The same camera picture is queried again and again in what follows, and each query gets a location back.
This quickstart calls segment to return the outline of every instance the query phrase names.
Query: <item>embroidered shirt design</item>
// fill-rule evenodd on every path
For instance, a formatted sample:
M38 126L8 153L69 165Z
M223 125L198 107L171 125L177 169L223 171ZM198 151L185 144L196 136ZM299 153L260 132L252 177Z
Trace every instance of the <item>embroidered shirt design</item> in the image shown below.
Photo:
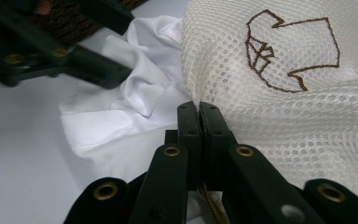
M307 91L299 75L339 67L339 49L327 18L286 23L264 10L253 16L245 42L250 67L277 91Z

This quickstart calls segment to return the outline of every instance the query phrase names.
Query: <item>white table surface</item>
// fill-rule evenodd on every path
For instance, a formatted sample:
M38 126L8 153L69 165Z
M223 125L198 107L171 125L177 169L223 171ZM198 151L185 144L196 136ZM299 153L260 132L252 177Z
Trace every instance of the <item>white table surface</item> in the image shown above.
M187 0L149 0L135 17L183 17ZM84 41L99 50L111 31ZM59 102L76 92L76 79L61 75L0 85L0 224L62 223L94 178L69 148Z

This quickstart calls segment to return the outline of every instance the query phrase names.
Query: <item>metal grommet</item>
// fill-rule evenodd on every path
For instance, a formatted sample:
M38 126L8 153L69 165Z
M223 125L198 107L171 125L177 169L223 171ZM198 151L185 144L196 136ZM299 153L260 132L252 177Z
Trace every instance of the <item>metal grommet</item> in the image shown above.
M94 190L94 198L99 201L105 201L113 198L118 192L118 188L113 182L102 183Z
M25 57L22 54L9 54L4 58L4 60L5 60L5 63L18 64L18 63L23 63L25 60Z
M180 153L180 149L178 147L166 147L163 152L166 156L177 156Z
M318 186L317 190L319 194L335 203L342 203L346 199L345 194L341 190L336 189L329 184L321 184Z
M66 51L66 49L55 49L53 50L53 55L57 58L61 58L66 56L66 54L68 53L68 51Z
M237 147L236 151L238 154L244 157L251 157L255 154L254 151L248 147Z

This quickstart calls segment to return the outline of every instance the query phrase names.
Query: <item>white fabric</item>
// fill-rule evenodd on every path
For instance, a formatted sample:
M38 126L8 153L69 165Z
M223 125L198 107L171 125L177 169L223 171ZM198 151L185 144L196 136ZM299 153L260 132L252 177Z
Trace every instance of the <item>white fabric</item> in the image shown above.
M289 182L358 194L358 1L190 1L183 69Z
M165 130L175 130L176 108L190 101L181 69L182 20L135 19L125 40L109 36L102 54L133 68L114 90L79 82L76 96L60 104L62 125L75 154L95 178L127 182L144 173ZM196 192L189 192L187 223L213 223Z

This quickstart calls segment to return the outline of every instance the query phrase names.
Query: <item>mesh laundry bag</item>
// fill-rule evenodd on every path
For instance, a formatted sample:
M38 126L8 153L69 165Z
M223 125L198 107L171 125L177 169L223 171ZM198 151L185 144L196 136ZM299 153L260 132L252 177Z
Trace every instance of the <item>mesh laundry bag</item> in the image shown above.
M358 195L357 1L193 0L183 38L196 105L217 105L290 183Z

